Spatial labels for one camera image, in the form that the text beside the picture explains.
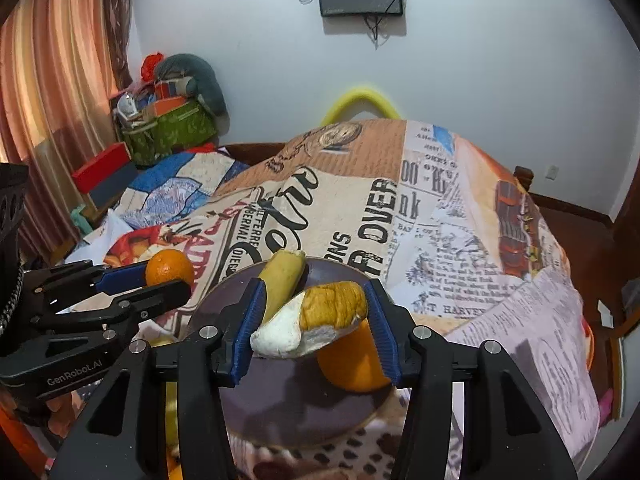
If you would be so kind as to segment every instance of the green bag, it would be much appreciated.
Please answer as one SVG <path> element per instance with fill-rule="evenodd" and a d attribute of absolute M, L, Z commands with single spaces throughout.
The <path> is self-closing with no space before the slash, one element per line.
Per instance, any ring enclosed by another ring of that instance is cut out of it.
<path fill-rule="evenodd" d="M 197 101 L 189 101 L 175 110 L 157 117 L 153 122 L 133 130 L 123 130 L 133 162 L 138 166 L 152 166 L 172 154 L 179 144 L 192 148 L 217 134 L 209 114 Z"/>

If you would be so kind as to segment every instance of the silver bolt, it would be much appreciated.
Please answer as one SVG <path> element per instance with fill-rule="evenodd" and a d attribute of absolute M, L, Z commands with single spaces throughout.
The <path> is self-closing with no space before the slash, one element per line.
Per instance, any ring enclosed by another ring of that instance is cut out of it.
<path fill-rule="evenodd" d="M 129 351 L 132 354 L 139 354 L 146 348 L 146 341 L 144 339 L 136 339 L 129 343 Z"/>
<path fill-rule="evenodd" d="M 428 339 L 431 337 L 431 329 L 428 326 L 418 325 L 414 328 L 414 335 L 418 339 Z"/>
<path fill-rule="evenodd" d="M 490 339 L 484 343 L 484 349 L 489 352 L 489 354 L 499 354 L 502 347 L 500 346 L 500 343 Z"/>
<path fill-rule="evenodd" d="M 204 339 L 211 339 L 218 334 L 218 329 L 214 326 L 207 325 L 203 326 L 198 333 L 200 334 L 200 337 L 203 337 Z"/>

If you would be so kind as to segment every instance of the brown floor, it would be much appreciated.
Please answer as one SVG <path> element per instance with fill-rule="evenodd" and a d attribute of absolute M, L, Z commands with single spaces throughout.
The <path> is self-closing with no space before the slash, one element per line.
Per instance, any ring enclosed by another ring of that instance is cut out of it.
<path fill-rule="evenodd" d="M 575 288 L 584 300 L 584 317 L 595 336 L 591 381 L 598 398 L 612 385 L 607 340 L 612 332 L 600 322 L 598 300 L 609 308 L 615 325 L 625 320 L 620 289 L 626 279 L 610 229 L 603 224 L 548 208 L 540 208 L 546 223 L 564 247 Z"/>

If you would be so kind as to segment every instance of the orange striped curtain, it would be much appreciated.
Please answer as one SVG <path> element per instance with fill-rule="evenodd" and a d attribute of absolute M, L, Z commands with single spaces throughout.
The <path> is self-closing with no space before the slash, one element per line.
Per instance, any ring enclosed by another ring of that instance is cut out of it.
<path fill-rule="evenodd" d="M 0 30 L 0 159 L 30 167 L 25 254 L 77 238 L 70 174 L 115 141 L 114 92 L 102 0 L 20 0 Z"/>

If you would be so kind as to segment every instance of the plate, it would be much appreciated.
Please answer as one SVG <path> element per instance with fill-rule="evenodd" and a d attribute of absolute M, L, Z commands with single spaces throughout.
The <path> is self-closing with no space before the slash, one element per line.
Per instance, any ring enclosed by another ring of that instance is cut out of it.
<path fill-rule="evenodd" d="M 224 306 L 237 303 L 248 281 L 265 264 L 245 267 L 217 284 L 202 300 L 190 326 L 200 326 Z M 364 285 L 368 279 L 352 267 L 307 257 L 298 290 L 341 281 Z M 231 434 L 258 446 L 293 449 L 324 444 L 365 424 L 391 389 L 386 386 L 370 394 L 345 392 L 324 378 L 314 355 L 295 360 L 253 357 L 240 384 L 220 388 L 220 397 Z"/>

